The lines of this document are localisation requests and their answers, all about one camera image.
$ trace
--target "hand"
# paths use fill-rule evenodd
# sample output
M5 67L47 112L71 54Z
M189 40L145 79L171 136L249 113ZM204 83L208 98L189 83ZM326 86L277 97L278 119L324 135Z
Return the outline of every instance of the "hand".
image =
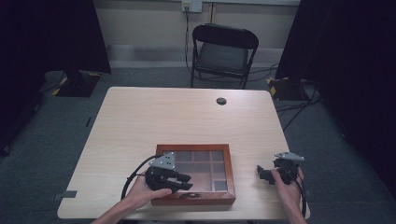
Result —
M276 181L277 193L290 223L306 223L300 210L301 192L297 184L295 182L291 182L289 185L283 183L276 168L271 170L271 174ZM300 167L298 168L298 175L300 178L297 178L297 182L301 185L304 174Z
M172 190L170 189L159 189L152 191L146 184L146 178L142 175L139 175L123 201L126 201L129 205L131 205L130 209L131 212L133 212L134 210L146 205L152 199L162 198L171 193Z
M93 223L117 223L134 210L146 205L150 200L161 198L171 193L172 190L170 189L152 191L146 184L146 178L143 175L139 175L125 198L107 210Z

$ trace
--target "chair leg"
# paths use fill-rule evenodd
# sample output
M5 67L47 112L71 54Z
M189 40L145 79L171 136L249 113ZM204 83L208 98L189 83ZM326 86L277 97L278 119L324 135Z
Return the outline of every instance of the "chair leg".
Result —
M243 81L244 81L244 85L242 86L242 90L244 90L245 87L247 86L248 77L245 77L245 78L243 79Z
M194 85L194 68L191 69L191 82L190 82L190 88L193 88Z

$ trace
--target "black equipment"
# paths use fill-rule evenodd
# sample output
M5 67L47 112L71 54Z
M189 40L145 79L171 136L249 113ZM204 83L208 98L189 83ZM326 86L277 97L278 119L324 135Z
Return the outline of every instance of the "black equipment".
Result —
M303 199L303 209L302 213L303 216L305 217L306 213L306 198L305 198L305 189L304 189L304 183L303 180L302 184L297 182L297 177L298 175L298 167L299 164L294 163L294 161L304 161L305 158L298 156L292 152L283 152L283 153L276 153L275 156L277 157L276 160L274 160L274 166L277 169L277 171L280 173L280 177L282 178L282 181L289 185L291 182L295 182L297 184L297 187L300 189L301 196ZM275 184L274 177L271 174L270 170L264 170L260 165L257 165L257 172L259 173L260 179L267 180L270 185Z
M143 161L136 170L127 178L124 188L122 190L121 199L125 198L126 190L131 184L132 180L137 176L137 172L142 168L146 162L155 159L149 163L149 168L145 172L146 184L152 190L170 189L172 193L180 189L189 190L192 184L188 183L191 179L189 175L183 175L175 171L175 157L174 153L155 155ZM176 181L170 181L168 178L174 178Z

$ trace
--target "finger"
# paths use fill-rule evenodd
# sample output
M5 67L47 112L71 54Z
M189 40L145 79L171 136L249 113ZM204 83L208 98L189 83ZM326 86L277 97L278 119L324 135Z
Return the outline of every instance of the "finger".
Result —
M303 169L301 169L301 167L298 167L298 176L301 178L301 180L305 179L305 176L303 174Z
M274 177L276 183L282 182L282 177L280 177L280 173L276 168L271 169L271 174Z
M171 189L158 189L152 191L152 198L162 198L172 193Z
M145 175L145 174L146 174L146 171L147 171L147 170L143 171L142 173L139 173L138 175Z
M146 183L146 178L143 175L138 175L135 182L143 182Z

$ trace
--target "wall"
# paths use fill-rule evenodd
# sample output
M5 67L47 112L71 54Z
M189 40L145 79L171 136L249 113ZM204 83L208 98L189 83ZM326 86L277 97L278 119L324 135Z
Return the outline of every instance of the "wall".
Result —
M203 2L202 13L189 15L190 40L193 27L205 22L246 28L260 40L254 65L277 63L298 4L295 0L263 0L276 1L284 5ZM153 54L160 61L184 61L187 20L180 1L97 0L94 3L105 43L112 49L128 45L127 54L137 57L133 58L135 61L152 59Z

